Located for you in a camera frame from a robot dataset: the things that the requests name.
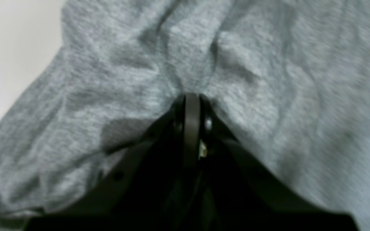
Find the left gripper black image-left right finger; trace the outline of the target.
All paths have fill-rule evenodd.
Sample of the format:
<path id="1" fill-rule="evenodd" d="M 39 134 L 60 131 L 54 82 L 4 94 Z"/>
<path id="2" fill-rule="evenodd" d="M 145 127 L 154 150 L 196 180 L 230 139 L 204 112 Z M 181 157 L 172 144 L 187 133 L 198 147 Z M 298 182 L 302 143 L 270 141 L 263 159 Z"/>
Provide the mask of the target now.
<path id="1" fill-rule="evenodd" d="M 357 231 L 353 218 L 298 196 L 250 154 L 215 114 L 191 95 L 191 163 L 199 164 L 220 231 Z"/>

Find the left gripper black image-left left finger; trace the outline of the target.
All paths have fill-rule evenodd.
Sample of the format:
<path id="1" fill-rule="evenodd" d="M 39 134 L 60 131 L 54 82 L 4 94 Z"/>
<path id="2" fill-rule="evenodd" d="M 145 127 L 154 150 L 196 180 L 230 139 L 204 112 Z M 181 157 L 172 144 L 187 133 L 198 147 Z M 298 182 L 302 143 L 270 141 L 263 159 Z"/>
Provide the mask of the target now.
<path id="1" fill-rule="evenodd" d="M 191 94 L 179 95 L 169 111 L 75 203 L 30 219 L 26 231 L 143 231 L 173 226 L 166 206 L 191 172 Z"/>

